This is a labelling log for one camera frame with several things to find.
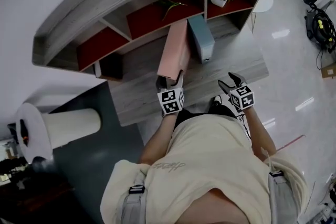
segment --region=person's right arm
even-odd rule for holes
[[[267,156],[262,153],[261,148],[265,149],[269,156],[276,154],[277,149],[272,138],[269,136],[265,127],[261,123],[254,108],[251,106],[245,109],[243,112],[245,113],[248,128],[250,130],[254,155],[256,155],[263,162]]]

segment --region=cream t-shirt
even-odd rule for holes
[[[270,159],[275,168],[289,175],[302,210],[307,200],[303,175],[282,152]],[[270,224],[269,167],[265,163],[253,154],[237,120],[219,115],[191,118],[175,129],[166,156],[152,166],[125,160],[116,163],[101,214],[105,224],[115,223],[119,198],[141,169],[147,173],[147,223],[175,223],[194,200],[217,188],[245,213],[250,224]]]

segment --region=fiducial marker cube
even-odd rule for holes
[[[232,104],[241,110],[249,108],[255,104],[254,92],[248,85],[243,85],[230,91],[230,98]]]
[[[183,88],[175,88],[159,92],[160,105],[165,115],[181,111],[184,103]]]

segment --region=white wall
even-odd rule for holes
[[[31,63],[33,36],[62,1],[0,0],[0,137],[9,134],[6,125],[24,101],[48,110],[103,82]]]

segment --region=white round table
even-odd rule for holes
[[[22,137],[21,120],[28,133],[28,144]],[[99,131],[100,116],[94,109],[81,109],[54,114],[41,114],[24,103],[16,114],[17,139],[28,163],[35,157],[52,158],[54,148]]]
[[[273,3],[274,3],[274,0],[258,0],[258,3],[252,10],[252,14],[251,14],[252,33],[253,33],[254,25],[256,22],[257,13],[262,13],[262,12],[266,12],[270,10],[273,6]]]

